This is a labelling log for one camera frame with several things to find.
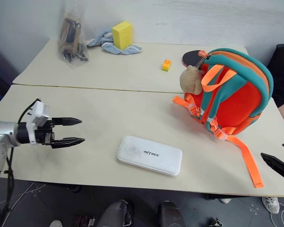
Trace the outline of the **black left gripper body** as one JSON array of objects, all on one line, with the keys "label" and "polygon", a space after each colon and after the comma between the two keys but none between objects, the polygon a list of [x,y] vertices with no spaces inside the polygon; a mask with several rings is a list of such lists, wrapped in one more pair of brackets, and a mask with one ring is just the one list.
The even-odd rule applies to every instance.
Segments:
[{"label": "black left gripper body", "polygon": [[53,132],[55,124],[53,120],[47,120],[43,126],[37,126],[35,130],[36,143],[42,145],[54,145],[55,134]]}]

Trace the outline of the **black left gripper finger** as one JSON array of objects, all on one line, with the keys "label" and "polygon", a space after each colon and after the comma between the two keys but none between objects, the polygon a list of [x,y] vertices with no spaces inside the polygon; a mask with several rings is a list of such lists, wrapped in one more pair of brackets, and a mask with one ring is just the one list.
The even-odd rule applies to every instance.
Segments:
[{"label": "black left gripper finger", "polygon": [[71,147],[71,146],[78,145],[84,141],[85,141],[84,138],[76,138],[76,137],[63,138],[61,140],[53,140],[51,142],[51,147],[52,148]]},{"label": "black left gripper finger", "polygon": [[62,125],[62,126],[72,126],[82,123],[81,120],[72,117],[61,117],[61,118],[52,118],[52,126]]}]

